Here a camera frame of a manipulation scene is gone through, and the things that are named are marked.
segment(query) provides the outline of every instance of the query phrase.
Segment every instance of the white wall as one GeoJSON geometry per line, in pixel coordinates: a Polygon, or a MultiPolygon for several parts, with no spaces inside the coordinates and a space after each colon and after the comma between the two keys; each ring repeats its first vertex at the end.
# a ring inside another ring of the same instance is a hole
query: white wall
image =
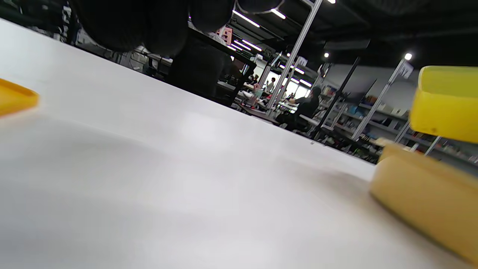
{"type": "MultiPolygon", "coordinates": [[[[342,84],[351,68],[352,66],[350,65],[334,65],[329,70],[326,80],[329,80],[338,87],[342,84]]],[[[353,76],[376,78],[377,82],[375,82],[370,89],[368,95],[378,97],[383,87],[385,87],[390,79],[393,71],[394,68],[359,66],[355,69],[353,76]]],[[[405,80],[404,78],[397,79],[384,96],[383,101],[394,108],[410,109],[416,91],[418,73],[418,70],[414,71],[408,80],[405,80]]]]}

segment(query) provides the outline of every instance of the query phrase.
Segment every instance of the desk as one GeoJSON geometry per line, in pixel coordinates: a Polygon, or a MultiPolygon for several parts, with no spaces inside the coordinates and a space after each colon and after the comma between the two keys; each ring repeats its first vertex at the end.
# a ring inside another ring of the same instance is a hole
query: desk
{"type": "Polygon", "coordinates": [[[301,117],[301,118],[303,118],[304,120],[306,120],[306,121],[307,121],[308,123],[310,123],[312,126],[316,126],[316,127],[319,126],[319,123],[320,123],[320,122],[318,122],[318,121],[315,121],[315,120],[313,120],[313,119],[311,119],[311,118],[309,118],[309,117],[306,117],[306,116],[304,116],[304,115],[299,115],[299,117],[301,117]]]}
{"type": "Polygon", "coordinates": [[[0,32],[1,76],[40,94],[0,119],[0,268],[470,268],[369,196],[373,165],[4,20],[0,32]],[[260,165],[242,165],[251,156],[260,165]]]}
{"type": "Polygon", "coordinates": [[[247,115],[254,116],[256,118],[260,118],[260,119],[265,120],[265,121],[270,122],[270,123],[279,124],[274,118],[271,118],[271,117],[267,116],[267,114],[264,113],[264,112],[248,108],[240,102],[236,102],[236,104],[239,107],[241,107],[241,111],[245,112],[247,115]]]}
{"type": "Polygon", "coordinates": [[[158,61],[158,64],[162,64],[162,65],[165,65],[167,67],[170,67],[171,64],[173,64],[173,59],[164,58],[164,57],[161,57],[158,54],[150,53],[150,54],[148,54],[148,57],[158,61]]]}
{"type": "Polygon", "coordinates": [[[250,89],[250,90],[253,90],[254,89],[254,85],[251,85],[251,84],[248,84],[248,83],[244,83],[244,87],[250,89]]]}
{"type": "Polygon", "coordinates": [[[225,89],[228,89],[228,90],[235,90],[236,89],[236,86],[233,86],[233,85],[230,85],[230,84],[227,84],[223,81],[218,81],[217,84],[225,89]]]}
{"type": "Polygon", "coordinates": [[[281,105],[282,107],[285,107],[285,108],[287,108],[287,109],[289,109],[289,110],[291,110],[291,111],[294,111],[294,112],[297,111],[297,107],[296,107],[296,106],[291,106],[291,105],[289,105],[289,104],[287,104],[287,103],[284,103],[284,102],[279,102],[279,105],[281,105]]]}

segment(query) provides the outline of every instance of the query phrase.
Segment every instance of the yellow container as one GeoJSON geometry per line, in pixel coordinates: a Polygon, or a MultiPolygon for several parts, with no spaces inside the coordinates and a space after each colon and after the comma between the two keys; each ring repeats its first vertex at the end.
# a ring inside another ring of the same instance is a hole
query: yellow container
{"type": "Polygon", "coordinates": [[[25,87],[0,79],[0,116],[34,107],[38,94],[25,87]]]}
{"type": "Polygon", "coordinates": [[[478,143],[478,67],[424,67],[410,126],[417,132],[478,143]]]}
{"type": "Polygon", "coordinates": [[[478,265],[477,178],[388,144],[370,192],[406,222],[478,265]]]}

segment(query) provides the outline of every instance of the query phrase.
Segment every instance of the person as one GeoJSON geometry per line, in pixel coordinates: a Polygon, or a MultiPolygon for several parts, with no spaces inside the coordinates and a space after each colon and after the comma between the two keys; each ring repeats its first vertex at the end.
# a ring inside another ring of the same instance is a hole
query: person
{"type": "Polygon", "coordinates": [[[275,78],[272,78],[271,79],[271,83],[269,83],[267,86],[266,86],[266,93],[268,94],[271,94],[271,90],[274,89],[274,82],[275,82],[275,78]]]}
{"type": "Polygon", "coordinates": [[[312,88],[309,97],[301,97],[298,99],[290,99],[289,102],[292,104],[299,104],[297,111],[294,114],[281,114],[275,119],[281,125],[283,123],[287,124],[285,128],[287,131],[293,131],[301,126],[307,126],[307,121],[299,117],[304,115],[308,118],[314,116],[314,112],[319,107],[320,104],[320,93],[322,89],[320,87],[312,88]]]}
{"type": "Polygon", "coordinates": [[[258,75],[254,75],[254,80],[252,81],[252,85],[255,85],[257,84],[257,82],[259,82],[259,76],[258,75]]]}

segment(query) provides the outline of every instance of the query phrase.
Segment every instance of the metal pole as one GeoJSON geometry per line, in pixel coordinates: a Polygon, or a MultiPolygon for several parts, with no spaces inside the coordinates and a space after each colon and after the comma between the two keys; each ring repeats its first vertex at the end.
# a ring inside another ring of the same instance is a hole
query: metal pole
{"type": "Polygon", "coordinates": [[[277,99],[276,100],[277,102],[279,102],[282,98],[282,96],[284,95],[284,93],[287,91],[287,86],[289,85],[289,82],[291,81],[292,79],[292,76],[294,75],[294,72],[295,72],[295,67],[297,66],[297,62],[299,61],[299,58],[297,58],[297,60],[295,61],[294,63],[294,68],[292,68],[292,71],[291,73],[289,74],[289,77],[287,78],[287,81],[285,82],[285,85],[284,87],[281,89],[281,91],[279,92],[279,94],[277,95],[277,99]]]}
{"type": "Polygon", "coordinates": [[[291,56],[287,60],[284,71],[282,71],[281,77],[279,78],[279,81],[277,82],[277,85],[274,88],[274,93],[272,94],[272,98],[267,104],[267,109],[272,108],[274,103],[273,100],[277,98],[277,95],[279,94],[279,91],[281,90],[282,83],[284,82],[285,77],[287,76],[287,73],[289,72],[289,69],[291,68],[293,60],[295,59],[295,57],[297,57],[297,53],[299,52],[300,46],[302,45],[302,42],[304,41],[304,38],[307,35],[307,32],[309,31],[310,25],[314,21],[315,15],[317,14],[317,11],[319,10],[320,4],[322,4],[322,0],[316,0],[314,3],[314,6],[310,10],[309,16],[307,17],[307,20],[305,21],[304,27],[302,28],[302,31],[300,32],[299,37],[297,38],[297,42],[295,42],[294,48],[292,49],[291,56]]]}
{"type": "Polygon", "coordinates": [[[370,119],[372,118],[373,114],[375,113],[375,111],[379,107],[379,105],[380,105],[383,97],[385,96],[385,94],[387,94],[388,90],[390,89],[390,86],[393,84],[393,82],[397,78],[397,76],[399,74],[399,71],[402,68],[403,64],[405,64],[405,62],[406,62],[405,59],[402,59],[400,61],[397,68],[395,69],[392,76],[390,77],[389,81],[387,82],[387,84],[383,88],[382,92],[380,93],[379,97],[375,101],[375,104],[370,109],[370,112],[367,114],[367,116],[365,116],[365,118],[362,120],[362,122],[357,127],[357,130],[355,131],[354,135],[352,136],[353,140],[357,140],[359,138],[359,136],[362,134],[363,129],[365,129],[365,126],[367,126],[367,124],[369,124],[370,119]]]}
{"type": "Polygon", "coordinates": [[[342,91],[344,90],[345,85],[347,85],[347,82],[349,81],[353,72],[355,71],[355,69],[359,65],[359,62],[360,62],[360,57],[357,57],[357,59],[355,59],[354,65],[352,65],[352,68],[350,69],[347,76],[345,77],[344,82],[342,83],[342,85],[340,85],[340,88],[335,93],[334,98],[332,99],[332,102],[330,103],[329,107],[327,108],[327,112],[322,117],[322,120],[320,120],[320,123],[319,123],[319,126],[318,126],[319,131],[320,131],[320,128],[322,127],[322,125],[324,125],[324,123],[326,122],[327,117],[329,116],[330,112],[334,109],[335,103],[337,103],[338,99],[340,98],[340,95],[342,94],[342,91]]]}
{"type": "Polygon", "coordinates": [[[270,72],[271,72],[271,66],[268,65],[268,66],[266,66],[266,68],[264,68],[264,71],[261,74],[261,78],[259,79],[259,82],[258,82],[259,87],[262,88],[262,86],[266,82],[267,76],[269,75],[270,72]]]}
{"type": "Polygon", "coordinates": [[[346,107],[345,103],[342,103],[342,108],[338,112],[337,117],[335,117],[334,122],[332,123],[332,128],[334,128],[335,124],[337,124],[338,120],[340,119],[340,116],[342,116],[342,113],[344,112],[345,107],[346,107]]]}
{"type": "Polygon", "coordinates": [[[441,136],[437,136],[435,141],[433,141],[432,145],[426,150],[425,152],[425,156],[427,156],[428,154],[430,154],[430,152],[432,152],[432,150],[435,148],[436,144],[438,143],[438,141],[440,141],[440,139],[442,139],[441,136]]]}
{"type": "Polygon", "coordinates": [[[408,131],[408,128],[410,128],[410,120],[407,121],[407,123],[405,124],[405,126],[402,128],[402,130],[398,133],[397,137],[395,138],[395,143],[400,143],[400,141],[402,140],[402,138],[405,136],[405,134],[407,133],[408,131]]]}

